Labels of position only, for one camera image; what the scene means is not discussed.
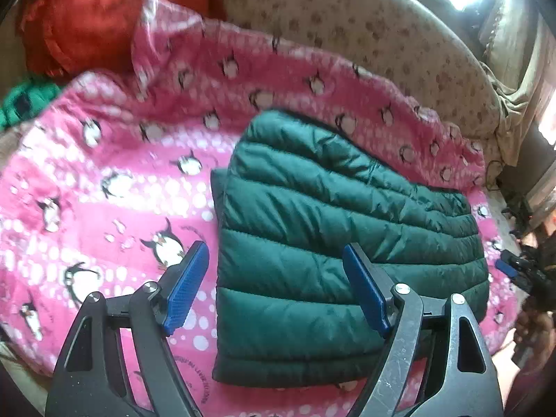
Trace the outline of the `person's right hand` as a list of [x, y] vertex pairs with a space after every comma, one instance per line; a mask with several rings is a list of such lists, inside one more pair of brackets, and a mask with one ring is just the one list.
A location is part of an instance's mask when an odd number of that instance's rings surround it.
[[515, 321], [513, 362], [523, 373], [544, 368], [555, 348], [555, 326], [551, 311], [539, 310], [536, 301], [527, 299]]

